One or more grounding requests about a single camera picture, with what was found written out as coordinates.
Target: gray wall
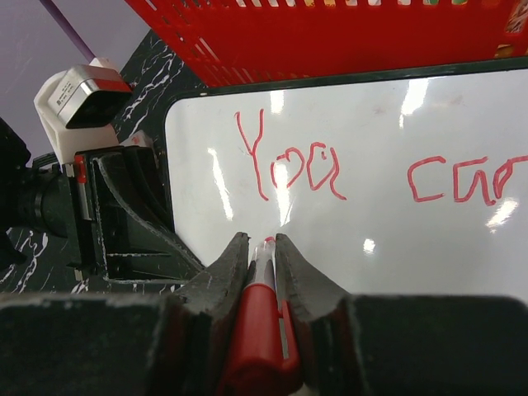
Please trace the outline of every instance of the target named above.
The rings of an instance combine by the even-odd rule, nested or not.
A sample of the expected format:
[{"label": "gray wall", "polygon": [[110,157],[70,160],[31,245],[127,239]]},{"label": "gray wall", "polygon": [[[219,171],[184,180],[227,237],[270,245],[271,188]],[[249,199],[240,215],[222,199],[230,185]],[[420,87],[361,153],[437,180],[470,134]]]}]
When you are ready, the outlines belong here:
[{"label": "gray wall", "polygon": [[[120,68],[149,31],[125,0],[54,0],[97,56]],[[38,0],[0,0],[0,116],[34,156],[51,151],[33,98],[46,79],[85,59]]]}]

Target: black marble surface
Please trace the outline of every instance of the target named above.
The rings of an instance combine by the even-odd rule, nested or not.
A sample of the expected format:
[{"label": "black marble surface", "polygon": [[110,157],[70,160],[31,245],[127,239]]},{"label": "black marble surface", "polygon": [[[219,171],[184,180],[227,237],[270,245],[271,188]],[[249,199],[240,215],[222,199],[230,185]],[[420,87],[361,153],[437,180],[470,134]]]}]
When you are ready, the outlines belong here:
[{"label": "black marble surface", "polygon": [[[115,132],[122,141],[142,130],[154,141],[154,149],[163,164],[166,148],[162,136],[167,109],[179,92],[203,88],[204,84],[152,31],[145,36],[121,74],[134,87],[134,95],[116,117]],[[11,229],[9,236],[28,260],[20,266],[11,265],[0,273],[0,292],[162,293],[176,288],[160,284],[121,285],[97,277],[76,281],[73,270],[66,267],[68,259],[61,255],[67,243],[65,239],[29,229]]]}]

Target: red handwriting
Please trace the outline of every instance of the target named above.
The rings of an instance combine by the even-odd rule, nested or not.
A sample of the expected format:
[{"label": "red handwriting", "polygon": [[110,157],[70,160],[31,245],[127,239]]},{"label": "red handwriting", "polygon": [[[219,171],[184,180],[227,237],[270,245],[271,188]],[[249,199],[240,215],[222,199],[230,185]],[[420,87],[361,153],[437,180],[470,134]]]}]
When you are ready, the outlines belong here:
[{"label": "red handwriting", "polygon": [[[470,161],[464,161],[462,163],[456,163],[453,165],[453,200],[457,203],[467,202],[475,193],[477,185],[480,182],[483,201],[487,206],[493,206],[497,203],[496,200],[491,199],[488,192],[488,178],[486,172],[482,169],[477,169],[474,171],[473,180],[471,186],[469,186],[468,192],[464,196],[460,196],[460,186],[459,186],[459,173],[462,167],[470,167],[473,165],[481,165],[488,161],[488,157],[472,159]],[[429,200],[438,200],[445,196],[445,193],[435,194],[433,196],[419,196],[417,186],[413,180],[413,172],[428,163],[446,163],[446,159],[442,156],[435,156],[416,161],[413,165],[407,170],[407,180],[408,185],[411,187],[412,198],[416,202],[426,202]],[[502,198],[502,193],[507,181],[513,175],[513,165],[516,163],[528,162],[528,155],[521,157],[514,157],[508,159],[503,165],[501,165],[493,175],[493,193],[497,199]]]},{"label": "red handwriting", "polygon": [[[300,159],[300,168],[299,171],[291,178],[290,181],[288,181],[288,184],[286,184],[286,188],[290,188],[292,184],[297,180],[297,178],[300,176],[300,174],[304,170],[304,155],[295,147],[287,148],[285,153],[278,156],[276,158],[276,161],[280,161],[281,159],[285,159],[286,161],[290,161],[290,153],[295,153]],[[270,173],[271,173],[271,182],[273,183],[273,186],[277,188],[277,182],[275,180],[275,161],[271,163],[270,165]]]},{"label": "red handwriting", "polygon": [[[510,179],[510,177],[512,177],[513,165],[515,163],[523,163],[524,161],[528,161],[528,155],[508,159],[499,169],[497,169],[497,171],[495,171],[495,175],[493,176],[493,192],[498,199],[502,198],[504,185]],[[503,177],[501,177],[501,173],[504,171],[506,171],[506,173]]]},{"label": "red handwriting", "polygon": [[255,142],[253,143],[253,148],[249,147],[248,138],[246,138],[246,135],[244,134],[244,131],[242,129],[242,123],[240,122],[240,111],[237,111],[235,113],[235,117],[237,119],[237,126],[238,126],[238,132],[240,132],[240,135],[242,136],[242,139],[244,141],[244,144],[246,144],[247,153],[252,156],[253,158],[253,167],[255,168],[255,174],[257,175],[257,187],[258,187],[258,193],[261,195],[263,200],[269,200],[268,197],[262,192],[262,180],[261,180],[261,173],[258,170],[258,161],[257,161],[257,148],[258,144],[262,140],[262,135],[264,134],[264,123],[263,123],[263,115],[264,115],[264,109],[261,109],[259,114],[259,128],[258,128],[258,136],[255,139]]},{"label": "red handwriting", "polygon": [[435,196],[423,196],[422,198],[418,196],[418,190],[413,181],[413,172],[417,167],[420,167],[421,165],[425,165],[426,163],[434,163],[434,162],[446,163],[446,159],[441,157],[440,155],[437,155],[436,157],[429,157],[426,159],[422,159],[420,161],[416,161],[407,170],[407,181],[409,183],[409,186],[411,187],[412,198],[416,202],[427,202],[428,200],[438,200],[439,198],[445,195],[444,193],[441,193],[441,194],[436,194]]},{"label": "red handwriting", "polygon": [[[258,193],[260,194],[260,196],[261,196],[261,198],[263,200],[269,200],[268,197],[266,196],[266,194],[264,193],[264,191],[262,190],[262,177],[261,177],[260,168],[259,168],[259,165],[258,165],[258,156],[257,156],[258,145],[261,142],[262,137],[264,135],[264,127],[263,127],[264,109],[261,109],[259,114],[260,114],[260,118],[259,118],[259,123],[260,123],[259,124],[259,132],[258,132],[257,139],[255,139],[255,141],[253,142],[253,146],[252,147],[250,146],[250,144],[248,142],[248,138],[247,138],[246,134],[244,133],[244,130],[243,130],[243,127],[242,127],[242,122],[240,120],[240,111],[237,111],[235,113],[235,118],[237,120],[238,132],[240,133],[240,136],[242,136],[243,142],[244,142],[244,144],[246,146],[247,153],[252,157],[252,160],[253,160],[253,168],[255,170],[255,175],[257,177]],[[339,158],[337,157],[337,153],[336,153],[335,148],[333,148],[333,147],[330,148],[330,154],[332,156],[332,168],[323,177],[322,180],[320,180],[317,184],[314,184],[314,179],[313,179],[313,175],[312,175],[312,166],[313,166],[312,162],[314,161],[314,155],[315,155],[315,149],[316,148],[322,149],[322,151],[321,151],[321,159],[323,161],[326,161],[328,159],[328,157],[327,157],[327,154],[325,153],[324,150],[327,148],[327,146],[324,143],[313,142],[310,145],[310,154],[309,154],[308,162],[305,162],[304,155],[302,154],[302,152],[298,148],[296,148],[296,147],[287,148],[286,151],[284,151],[284,154],[281,154],[281,155],[277,156],[276,160],[273,161],[270,164],[271,183],[273,184],[273,186],[275,188],[278,187],[277,182],[276,182],[276,175],[275,175],[276,163],[278,161],[281,161],[281,160],[286,160],[288,163],[290,163],[291,162],[290,155],[292,153],[294,153],[300,160],[300,166],[299,166],[299,170],[295,173],[295,175],[286,183],[286,188],[290,188],[295,183],[295,181],[303,173],[305,165],[306,165],[306,172],[308,174],[308,182],[309,182],[310,189],[312,191],[319,190],[323,186],[323,184],[326,181],[329,180],[328,184],[330,185],[330,191],[338,199],[346,200],[347,198],[344,195],[342,195],[339,192],[337,192],[337,189],[336,189],[336,186],[335,186],[337,177],[339,176],[339,172],[340,172]]]},{"label": "red handwriting", "polygon": [[477,184],[480,180],[480,184],[482,186],[482,197],[484,199],[484,202],[487,206],[495,205],[496,201],[489,199],[488,180],[486,178],[486,173],[484,173],[484,171],[482,170],[478,170],[477,172],[475,172],[473,176],[473,181],[471,182],[471,186],[469,187],[469,192],[463,197],[459,196],[459,168],[485,163],[486,161],[488,161],[488,157],[473,159],[471,161],[465,161],[463,163],[456,163],[455,165],[453,165],[453,197],[455,198],[455,202],[468,201],[469,198],[471,198],[471,196],[475,192],[475,188],[477,188]]}]

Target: red marker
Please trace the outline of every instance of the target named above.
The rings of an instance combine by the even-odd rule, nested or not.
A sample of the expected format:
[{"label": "red marker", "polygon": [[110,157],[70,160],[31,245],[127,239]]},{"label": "red marker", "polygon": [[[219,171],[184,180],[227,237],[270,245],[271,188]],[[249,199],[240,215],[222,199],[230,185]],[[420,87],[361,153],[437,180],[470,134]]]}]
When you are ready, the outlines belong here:
[{"label": "red marker", "polygon": [[[282,312],[277,308],[274,251],[275,242],[269,238],[255,249],[217,396],[286,396],[302,385],[287,301],[282,301]],[[282,353],[279,318],[284,319],[287,358]]]}]

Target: red clip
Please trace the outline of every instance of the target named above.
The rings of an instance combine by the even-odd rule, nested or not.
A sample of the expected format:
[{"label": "red clip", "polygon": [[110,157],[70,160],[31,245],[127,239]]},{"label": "red clip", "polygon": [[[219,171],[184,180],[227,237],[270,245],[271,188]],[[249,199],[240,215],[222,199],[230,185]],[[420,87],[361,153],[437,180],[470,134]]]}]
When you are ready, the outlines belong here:
[{"label": "red clip", "polygon": [[77,183],[86,184],[86,163],[84,162],[84,156],[82,154],[77,154],[74,159],[75,173],[77,177]]},{"label": "red clip", "polygon": [[[288,355],[282,353],[279,318],[284,319]],[[275,291],[246,287],[217,396],[286,396],[302,385],[300,357],[287,301],[277,308]]]}]

